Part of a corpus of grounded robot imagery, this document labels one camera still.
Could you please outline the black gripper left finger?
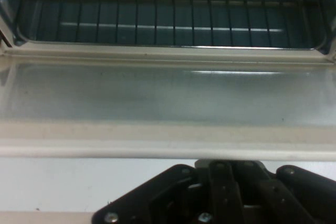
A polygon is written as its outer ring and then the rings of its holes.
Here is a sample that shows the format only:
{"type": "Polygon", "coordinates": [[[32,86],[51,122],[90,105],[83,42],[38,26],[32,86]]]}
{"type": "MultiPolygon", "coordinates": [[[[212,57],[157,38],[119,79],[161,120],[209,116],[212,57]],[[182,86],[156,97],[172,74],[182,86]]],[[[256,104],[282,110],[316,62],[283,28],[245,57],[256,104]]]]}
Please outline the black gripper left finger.
{"type": "Polygon", "coordinates": [[[92,223],[243,223],[238,183],[228,161],[175,165],[107,204],[92,223]]]}

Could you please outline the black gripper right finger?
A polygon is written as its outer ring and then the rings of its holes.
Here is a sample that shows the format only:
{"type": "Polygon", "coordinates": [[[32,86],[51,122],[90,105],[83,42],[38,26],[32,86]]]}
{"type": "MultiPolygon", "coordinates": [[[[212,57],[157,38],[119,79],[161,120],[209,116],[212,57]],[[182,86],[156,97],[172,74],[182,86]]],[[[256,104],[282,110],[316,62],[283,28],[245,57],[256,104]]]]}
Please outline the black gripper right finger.
{"type": "Polygon", "coordinates": [[[233,162],[243,203],[268,223],[335,223],[335,181],[295,165],[270,172],[259,161],[233,162]]]}

